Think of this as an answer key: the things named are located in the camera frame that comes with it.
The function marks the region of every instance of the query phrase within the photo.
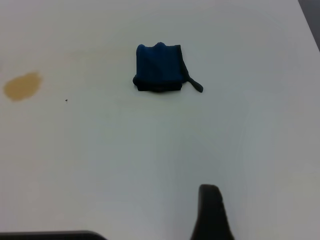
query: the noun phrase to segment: brown stain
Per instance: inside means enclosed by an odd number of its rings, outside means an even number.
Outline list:
[[[11,101],[18,102],[35,95],[42,80],[38,72],[30,72],[8,81],[3,87],[3,92]]]

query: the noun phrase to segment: white table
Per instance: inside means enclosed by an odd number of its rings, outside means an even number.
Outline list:
[[[180,44],[198,93],[138,92]],[[320,235],[320,53],[297,0],[0,0],[0,231],[187,240],[220,187],[237,240]]]

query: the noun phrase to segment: blue fabric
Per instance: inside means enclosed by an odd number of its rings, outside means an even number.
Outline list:
[[[162,42],[153,47],[140,44],[136,50],[135,77],[151,84],[185,83],[177,46]]]

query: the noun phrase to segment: stain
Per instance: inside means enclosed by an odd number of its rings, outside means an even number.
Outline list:
[[[42,80],[38,72],[30,72],[8,81],[3,92],[13,102],[22,101],[37,93]]]

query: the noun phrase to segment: folded cloth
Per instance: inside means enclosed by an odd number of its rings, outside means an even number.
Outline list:
[[[137,47],[133,83],[139,91],[179,91],[185,82],[190,82],[200,93],[204,90],[189,76],[180,45],[166,46],[159,42],[153,47],[142,44]]]

